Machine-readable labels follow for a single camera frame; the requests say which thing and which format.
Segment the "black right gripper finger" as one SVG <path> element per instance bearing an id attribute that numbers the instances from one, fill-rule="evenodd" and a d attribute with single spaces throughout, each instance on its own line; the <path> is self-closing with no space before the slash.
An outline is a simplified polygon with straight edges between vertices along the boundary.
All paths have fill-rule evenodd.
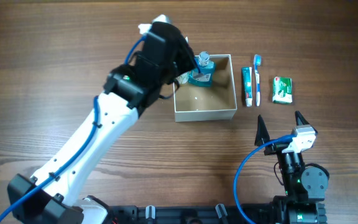
<path id="1" fill-rule="evenodd" d="M 317 130 L 299 112 L 295 111 L 295 134 L 317 134 Z"/>
<path id="2" fill-rule="evenodd" d="M 261 146 L 270 141 L 270 135 L 267 131 L 267 127 L 265 125 L 264 119 L 262 115 L 258 115 L 257 117 L 257 132 L 255 136 L 255 146 Z"/>

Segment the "blue disposable razor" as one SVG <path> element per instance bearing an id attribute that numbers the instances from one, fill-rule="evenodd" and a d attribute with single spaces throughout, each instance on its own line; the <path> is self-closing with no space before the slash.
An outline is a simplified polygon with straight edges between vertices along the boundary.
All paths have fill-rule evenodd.
<path id="1" fill-rule="evenodd" d="M 194 61 L 195 61 L 195 68 L 197 69 L 198 73 L 201 73 L 201 69 L 200 69 L 200 64 L 199 64 L 199 57 L 195 56 L 194 57 Z"/>

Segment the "white leaf-print tube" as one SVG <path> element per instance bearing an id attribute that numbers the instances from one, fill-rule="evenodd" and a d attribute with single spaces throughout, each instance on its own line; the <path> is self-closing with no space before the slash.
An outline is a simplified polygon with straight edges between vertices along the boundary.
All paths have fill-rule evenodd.
<path id="1" fill-rule="evenodd" d="M 181 74 L 180 76 L 176 77 L 176 80 L 178 81 L 178 83 L 180 85 L 184 85 L 184 84 L 188 83 L 188 77 L 189 77 L 189 72 L 185 72 L 185 73 Z"/>

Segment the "blue mouthwash bottle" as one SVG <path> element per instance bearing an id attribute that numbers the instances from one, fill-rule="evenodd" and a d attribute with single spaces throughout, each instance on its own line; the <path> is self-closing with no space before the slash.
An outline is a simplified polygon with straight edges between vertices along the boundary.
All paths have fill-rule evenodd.
<path id="1" fill-rule="evenodd" d="M 201 73 L 198 73 L 196 68 L 193 69 L 189 73 L 188 83 L 200 87 L 210 87 L 212 85 L 216 65 L 210 59 L 208 52 L 201 52 L 198 57 Z"/>

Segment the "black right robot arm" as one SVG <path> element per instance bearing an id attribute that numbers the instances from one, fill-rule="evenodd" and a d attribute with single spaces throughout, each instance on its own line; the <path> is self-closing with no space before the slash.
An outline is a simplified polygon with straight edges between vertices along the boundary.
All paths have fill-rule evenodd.
<path id="1" fill-rule="evenodd" d="M 321 165 L 305 163 L 302 152 L 313 147 L 318 134 L 304 116 L 295 112 L 296 126 L 289 140 L 276 141 L 264 147 L 266 156 L 276 156 L 280 169 L 280 184 L 285 195 L 275 196 L 259 205 L 253 217 L 256 223 L 327 223 L 323 203 L 328 187 L 329 172 Z"/>

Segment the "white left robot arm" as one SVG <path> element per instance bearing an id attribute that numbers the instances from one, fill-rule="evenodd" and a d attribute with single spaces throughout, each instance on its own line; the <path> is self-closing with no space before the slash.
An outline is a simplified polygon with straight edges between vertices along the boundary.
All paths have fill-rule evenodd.
<path id="1" fill-rule="evenodd" d="M 90 173 L 151 104 L 163 85 L 196 66 L 180 30 L 153 21 L 124 63 L 110 72 L 93 108 L 64 146 L 30 177 L 16 175 L 7 186 L 6 215 L 22 223 L 107 223 L 109 207 L 79 194 Z"/>

